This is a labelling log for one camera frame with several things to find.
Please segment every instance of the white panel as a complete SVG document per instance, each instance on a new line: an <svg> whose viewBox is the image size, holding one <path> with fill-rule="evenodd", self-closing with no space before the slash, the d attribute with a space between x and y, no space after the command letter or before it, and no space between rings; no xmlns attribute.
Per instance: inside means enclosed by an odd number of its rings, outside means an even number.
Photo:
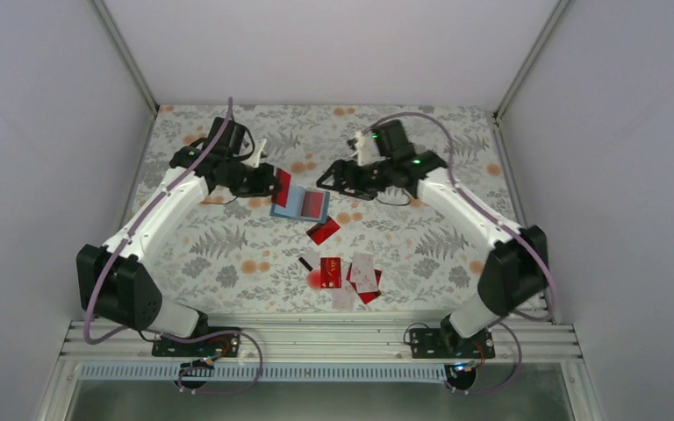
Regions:
<svg viewBox="0 0 674 421"><path fill-rule="evenodd" d="M160 103L494 110L556 0L107 0Z"/></svg>
<svg viewBox="0 0 674 421"><path fill-rule="evenodd" d="M149 117L89 2L0 1L0 419L34 417Z"/></svg>
<svg viewBox="0 0 674 421"><path fill-rule="evenodd" d="M504 129L604 415L674 419L674 3L572 2Z"/></svg>

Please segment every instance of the purple cable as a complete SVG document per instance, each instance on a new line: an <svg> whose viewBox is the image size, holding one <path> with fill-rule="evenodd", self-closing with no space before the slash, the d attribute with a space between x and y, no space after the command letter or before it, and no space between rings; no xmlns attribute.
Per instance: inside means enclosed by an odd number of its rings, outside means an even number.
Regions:
<svg viewBox="0 0 674 421"><path fill-rule="evenodd" d="M164 336L164 338L172 339L175 342L179 342L181 344L194 344L195 342L200 342L200 341L203 341L203 340L208 340L208 339L216 338L218 336L230 335L230 334L241 335L244 338L249 339L249 341L252 342L252 345L254 345L255 348L257 349L257 355L259 356L260 364L259 364L259 367L257 368L257 373L255 374L255 378L252 379L252 381L247 386L244 386L241 389L229 390L227 392L215 392L215 391L207 391L206 392L204 390L197 391L196 389L185 388L182 385L182 378L185 375L187 375L190 371L194 371L194 370L197 370L199 368L206 368L206 367L187 367L180 372L179 377L176 379L176 385L179 387L180 390L187 390L190 393L192 393L193 395L231 396L231 395L238 395L239 393L244 393L247 390L250 390L251 388L253 388L253 386L255 384L257 384L257 382L260 380L260 377L262 377L262 370L264 369L264 359L262 358L262 349L260 348L260 344L258 344L257 341L254 338L252 338L248 333L241 332L241 331L220 331L220 332L208 333L207 335L203 335L199 338L194 338L194 339L180 338L178 336L167 335L167 334L164 334L163 336Z"/></svg>
<svg viewBox="0 0 674 421"><path fill-rule="evenodd" d="M518 336L515 335L515 332L513 332L513 329L508 327L506 324L502 323L501 321L495 322L493 325L500 325L504 327L511 336L513 336L513 340L515 341L515 346L518 348L518 361L515 363L515 367L513 367L513 372L510 373L510 375L507 376L504 382L500 383L499 385L485 389L485 390L458 390L454 388L453 386L450 385L448 382L444 382L446 387L451 389L451 393L460 393L462 395L470 395L470 396L483 396L483 395L491 395L493 393L497 393L500 390L510 386L513 384L513 381L515 380L516 377L520 374L520 368L522 367L522 362L523 362L523 351L520 349L520 339L518 339Z"/></svg>
<svg viewBox="0 0 674 421"><path fill-rule="evenodd" d="M462 189L459 189L457 187L458 182L455 178L455 175L453 174L453 157L455 154L455 148L453 144L453 137L451 136L451 133L448 132L448 129L446 129L446 126L443 125L440 121L438 121L436 118L430 117L427 114L423 114L421 112L416 112L416 111L402 111L398 112L396 114L391 114L390 116L386 116L384 118L380 118L378 121L376 121L374 124L370 125L368 128L363 130L363 134L368 133L371 129L376 127L377 125L380 125L386 121L389 121L393 118L399 118L399 117L420 117L424 118L425 120L429 120L433 123L435 123L438 127L441 128L443 131L443 134L446 135L446 138L448 139L448 180L451 182L451 185L454 187L456 193L461 196L461 198L466 201L466 203L469 204L472 208L474 208L475 211L479 212L487 218L490 222L492 222L495 225L498 225L502 228L503 231L507 232L510 234L511 237L513 237L526 251L528 254L531 255L531 257L534 259L536 262L536 265L538 265L539 269L544 273L544 277L547 280L547 284L549 285L549 288L551 289L551 303L549 306L549 316L544 317L544 318L535 318L533 316L529 316L528 314L521 313L519 311L514 311L515 314L522 316L523 318L527 318L528 320L533 320L536 322L545 322L549 320L549 317L553 317L554 315L554 308L557 305L558 302L558 293L556 290L556 285L554 284L554 277L551 275L551 272L549 272L549 268L547 268L546 263L544 263L544 260L541 258L541 256L534 250L531 245L528 244L527 241L525 241L517 232L515 232L513 229L508 227L507 225L502 225L499 223L499 220L495 218L494 215L492 215L490 212L488 212L485 208L479 205L474 199L471 198L465 191Z"/></svg>
<svg viewBox="0 0 674 421"><path fill-rule="evenodd" d="M198 156L197 159L194 162L192 162L192 165L190 165L189 168L185 169L183 173L181 173L174 181L172 181L169 184L169 186L167 186L167 190L173 189L177 184L182 182L184 177L189 175L192 171L195 170L195 168L197 168L198 165L200 165L200 162L202 162L203 159L205 159L205 156L207 156L207 154L213 149L215 144L218 143L220 137L223 135L223 131L226 129L226 126L228 125L228 122L231 120L232 116L233 116L233 98L228 97L228 111L226 112L226 118L223 120L223 124L220 126L218 132L213 137L211 142L208 144L208 147L206 147L200 154L200 156ZM91 319L94 318L94 307L97 305L97 299L99 298L99 291L102 289L104 281L107 280L107 275L110 273L112 265L115 264L115 260L118 259L120 253L122 253L125 246L127 246L133 241L133 235L135 235L135 232L140 226L140 224L143 223L146 217L148 217L151 211L154 210L154 208L161 202L161 200L164 197L166 197L166 193L164 192L160 193L158 196L154 197L153 200L151 200L151 202L148 204L148 206L146 206L145 209L143 209L140 212L138 217L135 219L135 222L133 222L130 228L128 229L128 238L130 238L130 241L128 241L127 239L122 239L120 241L120 244L118 244L118 247L115 249L114 252L112 252L110 259L107 260L107 263L104 264L102 271L99 273L97 283L94 285L94 290L91 291L91 297L89 299L89 304L86 306L86 314L84 315L83 320L83 338L87 344L96 345L102 343L107 339L111 338L112 336L118 334L119 332L122 332L123 330L127 329L127 327L125 326L116 327L115 329L112 329L111 331L107 332L100 338L97 339L92 338L90 335L90 327L91 327Z"/></svg>

